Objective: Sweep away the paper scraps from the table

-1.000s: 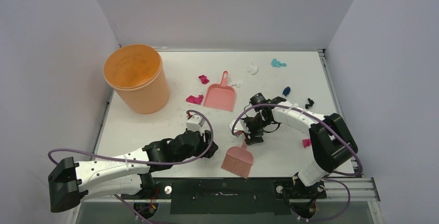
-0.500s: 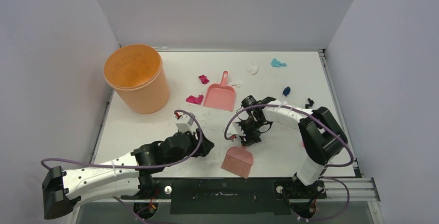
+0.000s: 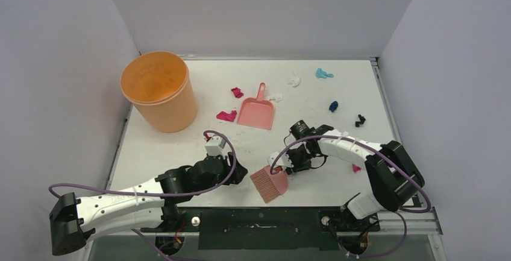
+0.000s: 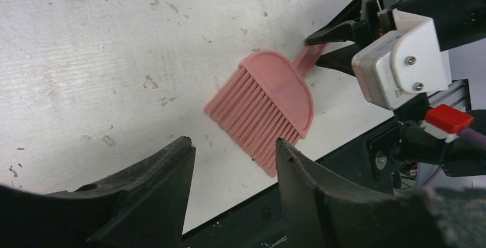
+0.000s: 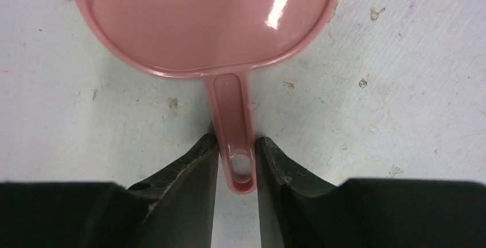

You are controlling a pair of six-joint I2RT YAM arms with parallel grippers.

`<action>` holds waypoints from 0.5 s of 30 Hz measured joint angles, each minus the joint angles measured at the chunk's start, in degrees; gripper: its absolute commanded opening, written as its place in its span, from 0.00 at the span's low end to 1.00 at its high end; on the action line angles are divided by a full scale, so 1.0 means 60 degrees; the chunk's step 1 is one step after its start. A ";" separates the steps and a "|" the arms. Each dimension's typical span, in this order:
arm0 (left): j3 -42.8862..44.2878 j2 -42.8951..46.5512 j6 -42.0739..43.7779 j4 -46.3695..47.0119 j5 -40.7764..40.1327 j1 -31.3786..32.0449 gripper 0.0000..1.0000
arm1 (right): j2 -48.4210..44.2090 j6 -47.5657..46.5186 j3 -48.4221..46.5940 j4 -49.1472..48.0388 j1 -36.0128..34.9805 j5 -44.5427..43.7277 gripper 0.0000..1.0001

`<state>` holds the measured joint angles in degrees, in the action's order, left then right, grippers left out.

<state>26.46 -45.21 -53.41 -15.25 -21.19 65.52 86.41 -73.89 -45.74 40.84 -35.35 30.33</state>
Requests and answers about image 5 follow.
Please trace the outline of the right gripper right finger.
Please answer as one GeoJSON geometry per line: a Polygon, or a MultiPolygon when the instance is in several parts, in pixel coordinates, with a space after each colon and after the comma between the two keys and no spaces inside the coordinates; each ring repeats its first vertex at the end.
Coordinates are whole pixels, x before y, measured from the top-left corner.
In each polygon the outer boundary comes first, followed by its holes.
{"type": "Polygon", "coordinates": [[[270,138],[255,142],[262,247],[319,247],[317,198],[335,185],[292,160],[270,138]]]}

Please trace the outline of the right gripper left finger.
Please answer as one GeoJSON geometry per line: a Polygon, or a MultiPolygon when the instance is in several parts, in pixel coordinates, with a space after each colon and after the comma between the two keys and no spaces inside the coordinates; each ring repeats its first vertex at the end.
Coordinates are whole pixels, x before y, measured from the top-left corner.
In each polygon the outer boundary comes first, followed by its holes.
{"type": "Polygon", "coordinates": [[[219,147],[203,135],[184,155],[128,191],[147,198],[148,214],[128,247],[210,247],[219,147]]]}

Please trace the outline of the pink plastic dustpan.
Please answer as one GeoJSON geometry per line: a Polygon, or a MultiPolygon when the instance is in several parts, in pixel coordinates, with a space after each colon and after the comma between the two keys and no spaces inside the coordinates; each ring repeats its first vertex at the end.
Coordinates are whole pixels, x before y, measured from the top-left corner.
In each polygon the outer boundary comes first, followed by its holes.
{"type": "Polygon", "coordinates": [[[304,49],[338,0],[74,0],[97,39],[142,72],[204,80],[226,184],[257,186],[248,72],[304,49]]]}

